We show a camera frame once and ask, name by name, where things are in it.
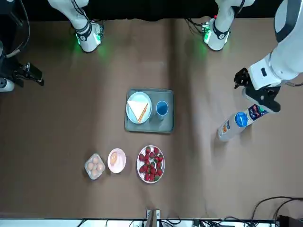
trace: egg carton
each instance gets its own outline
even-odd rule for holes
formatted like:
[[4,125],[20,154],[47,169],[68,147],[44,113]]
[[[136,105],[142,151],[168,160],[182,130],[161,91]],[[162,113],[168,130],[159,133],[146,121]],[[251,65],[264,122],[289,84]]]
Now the egg carton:
[[98,154],[93,154],[85,163],[85,170],[90,179],[98,179],[105,170],[104,162]]

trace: table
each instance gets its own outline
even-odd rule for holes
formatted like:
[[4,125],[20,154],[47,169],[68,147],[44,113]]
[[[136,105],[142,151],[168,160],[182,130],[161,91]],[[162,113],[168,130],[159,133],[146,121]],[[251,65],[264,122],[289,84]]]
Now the table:
[[[249,218],[261,199],[302,196],[303,89],[283,87],[279,114],[267,115],[229,143],[216,129],[250,103],[233,77],[276,46],[273,19],[236,19],[221,52],[192,36],[184,20],[105,23],[104,43],[83,53],[68,22],[31,23],[21,62],[43,73],[45,87],[26,82],[0,94],[0,214],[31,218]],[[124,130],[131,87],[175,92],[171,135]],[[146,185],[135,160],[147,144],[165,154],[165,174]],[[106,160],[113,148],[127,156],[125,170],[93,182],[84,172],[92,153]],[[260,207],[270,218],[279,201]],[[294,202],[281,212],[302,216]]]

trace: sandwich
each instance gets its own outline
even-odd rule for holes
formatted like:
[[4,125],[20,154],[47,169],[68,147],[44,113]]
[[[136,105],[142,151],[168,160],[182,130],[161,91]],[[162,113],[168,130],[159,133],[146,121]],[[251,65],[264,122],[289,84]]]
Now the sandwich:
[[127,101],[138,123],[141,123],[142,118],[147,110],[147,102]]

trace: white plate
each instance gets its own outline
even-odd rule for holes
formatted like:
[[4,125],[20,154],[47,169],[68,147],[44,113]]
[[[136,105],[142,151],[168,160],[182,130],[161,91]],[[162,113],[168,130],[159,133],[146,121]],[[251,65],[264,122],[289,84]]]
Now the white plate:
[[[141,102],[148,103],[146,112],[143,115],[143,118],[140,123],[138,122],[137,118],[135,117],[134,113],[132,112],[131,108],[129,107],[128,101],[138,101],[138,102],[141,101]],[[142,124],[142,123],[146,122],[149,119],[151,113],[152,113],[152,101],[149,98],[149,96],[147,94],[145,94],[144,92],[135,92],[128,98],[128,100],[126,102],[126,114],[132,123]]]
[[144,182],[146,182],[146,183],[156,183],[156,182],[158,182],[158,181],[161,179],[161,177],[162,177],[163,174],[164,174],[164,169],[165,169],[165,158],[164,158],[164,155],[163,155],[162,151],[158,148],[158,150],[159,150],[159,155],[162,155],[162,156],[163,156],[162,168],[161,168],[161,169],[162,169],[162,175],[159,177],[159,179],[158,179],[157,181],[153,181],[153,182],[146,181],[146,180],[144,179],[144,175],[145,175],[145,174],[139,172],[140,167],[144,165],[144,162],[139,160],[139,155],[140,155],[140,154],[145,155],[145,154],[146,154],[146,153],[145,153],[145,149],[146,149],[147,147],[150,147],[150,148],[151,148],[151,152],[153,152],[153,149],[154,149],[154,148],[158,148],[158,147],[156,147],[156,146],[154,146],[154,145],[148,145],[148,146],[144,147],[144,148],[139,152],[138,157],[137,157],[137,172],[138,172],[138,175],[140,176],[141,180],[143,180]]
[[[122,165],[120,168],[115,168],[115,166],[112,166],[110,164],[110,157],[114,152],[117,152],[118,158],[119,158],[119,156],[121,157]],[[120,173],[124,169],[125,164],[126,164],[126,156],[125,156],[124,151],[122,151],[120,148],[115,148],[109,153],[108,158],[107,158],[107,166],[110,169],[110,171],[112,171],[114,174]]]

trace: bottle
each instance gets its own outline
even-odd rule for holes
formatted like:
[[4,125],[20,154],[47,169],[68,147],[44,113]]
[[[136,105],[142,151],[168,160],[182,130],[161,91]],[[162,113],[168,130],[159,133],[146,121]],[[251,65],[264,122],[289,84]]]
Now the bottle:
[[228,141],[235,135],[240,134],[248,125],[248,120],[245,112],[233,114],[218,128],[218,139],[221,141]]
[[267,110],[263,109],[261,106],[256,104],[252,105],[250,108],[244,111],[248,117],[247,125],[253,124],[257,119],[263,117],[268,113]]

